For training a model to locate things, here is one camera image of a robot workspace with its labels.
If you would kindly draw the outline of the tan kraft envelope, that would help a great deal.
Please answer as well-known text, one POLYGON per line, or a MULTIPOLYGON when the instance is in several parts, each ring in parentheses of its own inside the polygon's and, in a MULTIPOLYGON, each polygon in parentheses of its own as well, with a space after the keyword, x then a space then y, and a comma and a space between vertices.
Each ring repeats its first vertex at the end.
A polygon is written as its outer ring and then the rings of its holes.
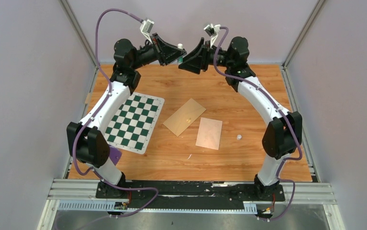
POLYGON ((189 99, 184 105, 176 110, 163 125, 178 137, 205 111, 205 107, 194 99, 189 99))

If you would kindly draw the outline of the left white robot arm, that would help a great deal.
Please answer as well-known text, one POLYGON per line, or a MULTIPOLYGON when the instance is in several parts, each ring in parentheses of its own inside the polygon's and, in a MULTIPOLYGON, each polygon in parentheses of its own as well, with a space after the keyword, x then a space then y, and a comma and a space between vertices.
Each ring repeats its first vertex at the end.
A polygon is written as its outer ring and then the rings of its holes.
POLYGON ((154 61, 162 66, 186 55, 182 47, 164 41, 157 33, 150 36, 144 46, 136 48, 128 39, 114 44, 113 73, 107 78, 107 89, 79 122, 70 122, 66 128, 70 156, 85 163, 101 180, 108 183, 108 191, 115 198, 126 194, 127 185, 120 181, 123 173, 116 167, 121 152, 108 144, 104 132, 116 111, 136 90, 141 75, 138 68, 154 61))

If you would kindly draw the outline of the white green glue stick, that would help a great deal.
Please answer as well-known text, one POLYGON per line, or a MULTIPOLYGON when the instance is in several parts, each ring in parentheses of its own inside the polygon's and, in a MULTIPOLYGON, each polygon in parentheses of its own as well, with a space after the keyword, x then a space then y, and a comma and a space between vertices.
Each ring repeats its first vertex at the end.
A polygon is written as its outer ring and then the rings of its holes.
MULTIPOLYGON (((183 49, 183 45, 182 44, 178 44, 178 48, 179 49, 183 49)), ((181 64, 183 62, 183 57, 184 55, 181 55, 178 59, 177 59, 177 63, 181 64)))

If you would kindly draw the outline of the pink paper envelope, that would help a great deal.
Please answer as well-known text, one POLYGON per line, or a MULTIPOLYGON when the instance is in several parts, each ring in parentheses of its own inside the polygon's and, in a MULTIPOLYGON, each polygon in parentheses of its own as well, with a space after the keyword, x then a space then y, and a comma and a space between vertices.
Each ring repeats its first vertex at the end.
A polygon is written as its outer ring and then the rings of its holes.
POLYGON ((202 117, 196 139, 196 146, 219 150, 223 122, 202 117))

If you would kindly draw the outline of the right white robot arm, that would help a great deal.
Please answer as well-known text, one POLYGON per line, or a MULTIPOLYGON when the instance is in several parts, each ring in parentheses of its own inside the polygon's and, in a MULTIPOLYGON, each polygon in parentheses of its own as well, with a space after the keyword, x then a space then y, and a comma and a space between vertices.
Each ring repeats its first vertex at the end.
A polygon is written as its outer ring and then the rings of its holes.
POLYGON ((262 117, 266 124, 262 138, 266 156, 254 179, 254 194, 256 198, 266 200, 273 194, 273 187, 278 185, 285 162, 291 159, 292 153, 301 151, 302 115, 283 107, 263 87, 247 63, 248 46, 247 39, 240 36, 231 40, 227 50, 201 39, 178 67, 196 74, 206 71, 212 64, 225 67, 222 75, 227 84, 246 98, 262 117))

